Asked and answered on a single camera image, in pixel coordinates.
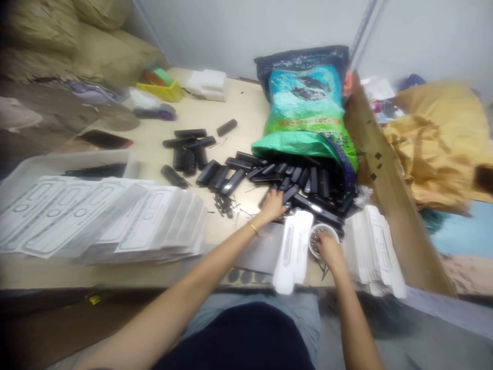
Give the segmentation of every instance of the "yellow plastic box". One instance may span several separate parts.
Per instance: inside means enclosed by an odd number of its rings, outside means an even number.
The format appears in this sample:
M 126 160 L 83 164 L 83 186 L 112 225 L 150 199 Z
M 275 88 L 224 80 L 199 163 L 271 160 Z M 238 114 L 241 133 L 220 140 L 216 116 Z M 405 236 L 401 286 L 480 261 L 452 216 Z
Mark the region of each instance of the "yellow plastic box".
M 147 91 L 148 93 L 156 95 L 158 98 L 165 101 L 179 102 L 181 98 L 183 98 L 183 90 L 176 80 L 170 87 L 148 85 L 143 83 L 138 83 L 137 87 Z

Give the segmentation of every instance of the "smartphone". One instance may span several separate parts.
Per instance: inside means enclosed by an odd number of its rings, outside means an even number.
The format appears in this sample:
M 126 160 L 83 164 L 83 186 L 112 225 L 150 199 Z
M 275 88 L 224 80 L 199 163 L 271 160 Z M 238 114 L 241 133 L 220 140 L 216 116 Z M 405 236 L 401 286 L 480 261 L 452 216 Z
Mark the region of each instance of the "smartphone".
M 100 130 L 91 130 L 80 136 L 85 141 L 103 149 L 125 149 L 134 142 L 121 136 L 106 133 Z

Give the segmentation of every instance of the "table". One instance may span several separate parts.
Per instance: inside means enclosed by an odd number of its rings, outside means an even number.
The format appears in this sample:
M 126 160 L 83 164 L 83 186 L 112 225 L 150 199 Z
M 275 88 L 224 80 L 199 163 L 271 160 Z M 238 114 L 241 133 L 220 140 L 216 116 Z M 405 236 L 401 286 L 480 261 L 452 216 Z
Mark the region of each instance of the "table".
M 192 71 L 172 68 L 169 74 L 182 86 Z M 262 137 L 263 126 L 269 114 L 269 104 L 259 84 L 227 79 L 226 102 L 199 100 L 185 94 L 179 103 L 170 103 L 177 112 L 177 120 L 143 119 L 134 130 L 116 132 L 105 127 L 104 122 L 97 121 L 88 129 L 114 133 L 133 140 L 132 150 L 141 161 L 139 178 L 155 180 L 157 184 L 168 185 L 160 170 L 165 164 L 172 164 L 173 150 L 165 149 L 162 141 L 173 138 L 174 130 L 205 128 L 209 135 L 214 135 L 218 145 L 207 149 L 208 159 L 220 163 L 235 156 L 236 151 L 250 153 L 251 143 Z M 230 119 L 238 121 L 238 127 L 219 138 L 216 128 Z M 196 177 L 189 178 L 195 184 Z M 234 192 L 239 207 L 238 220 L 221 217 L 214 207 L 213 194 L 206 188 L 196 186 L 189 189 L 199 195 L 210 211 L 208 214 L 206 242 L 218 244 L 243 226 L 248 220 L 248 213 L 258 212 L 258 203 L 267 190 L 267 186 L 253 189 L 249 181 L 243 181 Z M 165 288 L 174 284 L 191 269 L 195 260 L 156 265 L 154 263 L 134 263 L 120 265 L 79 266 L 66 260 L 41 260 L 21 254 L 7 254 L 1 261 L 2 289 L 46 289 L 46 288 L 88 288 L 93 286 L 107 288 Z M 312 255 L 309 257 L 305 286 L 333 287 L 334 280 L 330 273 L 322 279 L 323 273 Z M 270 277 L 252 275 L 239 271 L 230 274 L 221 283 L 224 286 L 265 287 Z

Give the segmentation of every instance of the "wall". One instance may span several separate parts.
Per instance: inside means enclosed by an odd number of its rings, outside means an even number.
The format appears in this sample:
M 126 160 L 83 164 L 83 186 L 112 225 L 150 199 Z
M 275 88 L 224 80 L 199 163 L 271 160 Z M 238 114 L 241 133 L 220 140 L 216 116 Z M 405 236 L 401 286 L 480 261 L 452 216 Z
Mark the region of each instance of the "wall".
M 255 57 L 313 46 L 351 46 L 367 2 L 136 0 L 172 65 L 254 79 Z
M 493 102 L 493 1 L 387 1 L 358 65 L 394 85 L 417 73 L 461 79 Z

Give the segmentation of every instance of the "bracelet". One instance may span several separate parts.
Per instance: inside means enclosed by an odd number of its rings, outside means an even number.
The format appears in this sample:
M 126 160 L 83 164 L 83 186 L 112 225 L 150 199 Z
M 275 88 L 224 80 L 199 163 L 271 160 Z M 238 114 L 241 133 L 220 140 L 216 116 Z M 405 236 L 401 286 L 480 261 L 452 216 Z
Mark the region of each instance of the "bracelet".
M 257 236 L 258 236 L 257 228 L 255 226 L 253 226 L 253 224 L 251 224 L 251 223 L 248 223 L 248 224 L 252 227 L 253 231 L 255 231 L 255 234 L 257 234 Z

